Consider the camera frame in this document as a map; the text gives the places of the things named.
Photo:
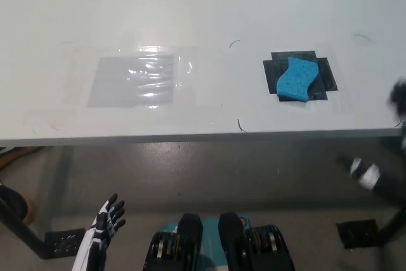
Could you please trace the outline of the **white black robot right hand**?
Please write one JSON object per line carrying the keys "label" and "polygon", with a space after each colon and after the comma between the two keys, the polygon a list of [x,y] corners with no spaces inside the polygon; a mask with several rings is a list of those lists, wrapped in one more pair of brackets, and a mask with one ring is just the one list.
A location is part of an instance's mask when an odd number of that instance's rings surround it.
{"label": "white black robot right hand", "polygon": [[[395,83],[390,93],[390,104],[394,106],[400,120],[400,152],[405,154],[405,80]],[[339,153],[336,162],[350,178],[361,187],[401,207],[405,206],[405,183],[377,164],[359,157]]]}

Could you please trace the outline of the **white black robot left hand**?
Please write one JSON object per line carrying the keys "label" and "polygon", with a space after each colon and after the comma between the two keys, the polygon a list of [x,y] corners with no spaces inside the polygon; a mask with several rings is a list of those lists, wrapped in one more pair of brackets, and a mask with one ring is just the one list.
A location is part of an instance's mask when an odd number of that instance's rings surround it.
{"label": "white black robot left hand", "polygon": [[114,235],[126,223],[126,220],[123,218],[125,213],[124,200],[117,202],[117,198],[117,193],[114,193],[103,204],[90,226],[96,242],[99,242],[101,244],[100,247],[104,249],[110,246]]}

